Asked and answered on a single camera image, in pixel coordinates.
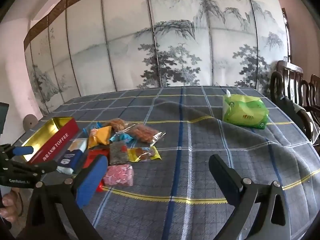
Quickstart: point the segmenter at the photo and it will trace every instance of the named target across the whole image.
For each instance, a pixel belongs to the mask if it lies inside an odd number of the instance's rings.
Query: pink candy package
[[[103,178],[106,186],[133,185],[133,168],[130,164],[108,166],[108,171]]]

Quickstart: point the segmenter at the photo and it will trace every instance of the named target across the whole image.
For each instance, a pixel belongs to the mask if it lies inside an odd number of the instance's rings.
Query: plaid tablecloth
[[[269,109],[265,130],[222,122],[222,96],[261,97]],[[174,87],[129,90],[75,98],[44,117],[73,116],[80,129],[120,117],[166,131],[156,144],[162,160],[133,163],[134,185],[96,193],[83,208],[104,239],[213,239],[233,211],[211,176],[208,160],[219,154],[242,177],[285,190],[292,239],[298,239],[320,207],[320,159],[304,134],[267,98],[250,88]],[[134,141],[131,145],[139,146]],[[44,181],[61,183],[63,174]],[[258,204],[246,221],[245,239]]]

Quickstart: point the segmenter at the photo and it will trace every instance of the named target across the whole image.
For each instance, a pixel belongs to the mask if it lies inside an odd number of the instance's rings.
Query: blue candy wrapper
[[[87,131],[86,128],[83,128],[82,131],[83,131],[83,133],[84,133],[85,136],[89,137],[90,131],[91,131],[92,129],[99,129],[99,128],[102,128],[102,127],[103,127],[102,123],[97,122],[95,125],[91,125],[91,126],[90,126],[89,131]]]
[[[86,138],[75,139],[65,154],[59,159],[57,171],[71,175],[86,148]]]
[[[120,134],[115,134],[110,138],[110,141],[112,142],[118,142],[118,141],[125,141],[125,143],[128,143],[132,140],[133,138],[127,134],[127,133],[120,133]]]

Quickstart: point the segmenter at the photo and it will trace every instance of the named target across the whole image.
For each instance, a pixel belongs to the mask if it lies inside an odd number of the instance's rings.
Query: metal bolt
[[[64,183],[67,185],[71,184],[72,182],[73,182],[73,179],[71,179],[71,178],[68,178],[64,181]]]
[[[252,182],[252,180],[249,179],[249,178],[244,178],[244,179],[243,179],[243,183],[244,183],[244,184],[249,185],[249,184],[251,184],[251,182]]]
[[[42,187],[43,183],[41,181],[38,181],[36,184],[36,187]]]
[[[276,180],[273,182],[273,185],[275,185],[276,187],[280,187],[280,186],[281,186],[281,185],[280,185],[280,182],[279,182],[279,181],[276,181]]]

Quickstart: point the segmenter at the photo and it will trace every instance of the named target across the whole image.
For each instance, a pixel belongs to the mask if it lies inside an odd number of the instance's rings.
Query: green tissue pack
[[[259,129],[265,129],[269,115],[260,98],[231,95],[229,90],[223,96],[222,112],[224,122]]]

